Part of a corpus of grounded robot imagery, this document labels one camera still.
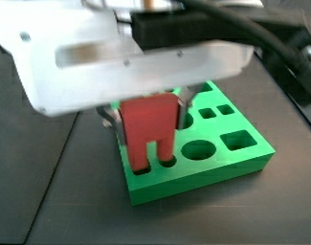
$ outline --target red block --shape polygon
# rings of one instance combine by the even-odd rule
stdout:
[[[120,116],[132,172],[148,168],[146,144],[150,142],[156,142],[159,160],[170,161],[178,120],[178,96],[160,94],[123,101]]]

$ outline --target circular hole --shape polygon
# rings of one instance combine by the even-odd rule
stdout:
[[[144,175],[146,173],[151,172],[151,165],[148,165],[148,168],[142,169],[139,171],[132,171],[136,176]]]
[[[194,141],[182,147],[182,155],[194,161],[210,158],[216,151],[215,145],[208,141]]]
[[[172,167],[176,164],[176,158],[172,156],[170,161],[159,161],[163,167]]]
[[[187,113],[184,116],[183,129],[191,127],[192,123],[194,123],[194,118],[192,118],[191,114]]]

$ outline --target rectangular hole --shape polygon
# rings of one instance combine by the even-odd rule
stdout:
[[[246,130],[236,131],[220,136],[228,150],[235,151],[258,144],[252,136]]]
[[[218,109],[219,109],[222,115],[224,115],[224,116],[231,115],[234,113],[234,109],[227,104],[218,106]]]
[[[202,109],[200,114],[204,119],[212,119],[216,117],[215,112],[210,108]]]

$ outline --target black cable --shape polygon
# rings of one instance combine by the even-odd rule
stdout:
[[[227,8],[218,7],[211,1],[202,0],[171,0],[183,4],[186,9],[202,11],[206,14],[222,19],[235,26],[243,34],[262,47],[264,50],[274,52],[288,68],[298,73],[306,68],[307,62],[300,52],[288,47],[280,39],[260,25],[250,21],[246,17],[234,13]]]

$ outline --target green shape sorter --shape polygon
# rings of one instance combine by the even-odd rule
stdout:
[[[194,98],[184,127],[175,131],[172,167],[162,165],[156,158],[156,145],[150,143],[151,171],[135,175],[127,148],[124,145],[119,147],[132,205],[259,171],[275,152],[211,81]]]

